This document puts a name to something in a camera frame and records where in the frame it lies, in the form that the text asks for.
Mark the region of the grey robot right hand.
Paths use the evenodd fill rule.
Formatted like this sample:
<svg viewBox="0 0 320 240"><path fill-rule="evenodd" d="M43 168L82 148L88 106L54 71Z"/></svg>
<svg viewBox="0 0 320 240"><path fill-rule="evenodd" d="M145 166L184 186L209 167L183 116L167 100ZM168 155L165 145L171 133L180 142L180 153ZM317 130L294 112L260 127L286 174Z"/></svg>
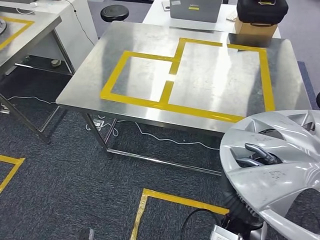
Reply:
<svg viewBox="0 0 320 240"><path fill-rule="evenodd" d="M245 143L245 149L253 152L248 157L235 157L236 163L242 168L262 167L267 165L280 164L282 161L258 145ZM237 191L227 178L225 170L221 172L221 187L223 189L223 203L229 212L227 217L231 221L230 227L241 231L254 231L263 227L263 220L242 200Z"/></svg>

